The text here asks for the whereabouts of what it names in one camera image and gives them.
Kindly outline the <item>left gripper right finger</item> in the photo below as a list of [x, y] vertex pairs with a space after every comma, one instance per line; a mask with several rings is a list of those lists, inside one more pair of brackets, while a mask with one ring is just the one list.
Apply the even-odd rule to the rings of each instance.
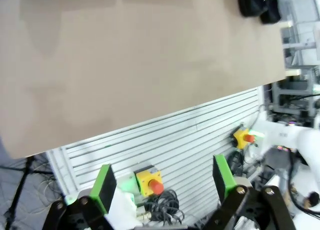
[[243, 216], [259, 229], [295, 229], [289, 210], [276, 186], [260, 191], [237, 184], [224, 155], [213, 156], [212, 176], [221, 206], [206, 223], [207, 229], [233, 229]]

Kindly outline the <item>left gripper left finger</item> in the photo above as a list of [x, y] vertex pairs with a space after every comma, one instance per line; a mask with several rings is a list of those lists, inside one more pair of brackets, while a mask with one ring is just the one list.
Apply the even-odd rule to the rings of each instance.
[[47, 229], [113, 229], [105, 218], [114, 197], [117, 181], [110, 164], [103, 165], [88, 195], [68, 205], [62, 200], [51, 204]]

